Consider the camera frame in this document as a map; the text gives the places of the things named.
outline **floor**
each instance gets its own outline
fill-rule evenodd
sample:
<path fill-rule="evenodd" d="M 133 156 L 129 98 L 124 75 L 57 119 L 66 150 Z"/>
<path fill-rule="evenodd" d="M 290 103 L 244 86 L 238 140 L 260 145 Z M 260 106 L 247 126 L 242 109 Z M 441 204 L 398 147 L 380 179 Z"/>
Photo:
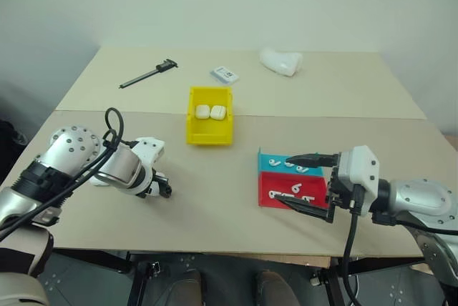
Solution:
<path fill-rule="evenodd" d="M 158 261 L 162 272 L 148 282 L 143 305 L 164 305 L 170 283 L 193 268 L 205 278 L 207 306 L 253 306 L 253 278 L 261 270 L 282 275 L 302 306 L 329 305 L 325 288 L 312 287 L 308 282 L 313 274 L 310 267 L 217 255 L 157 254 L 148 260 Z M 132 278 L 53 254 L 39 280 L 52 306 L 125 306 Z M 432 276 L 408 267 L 359 275 L 358 299 L 362 305 L 440 306 L 443 298 Z"/>

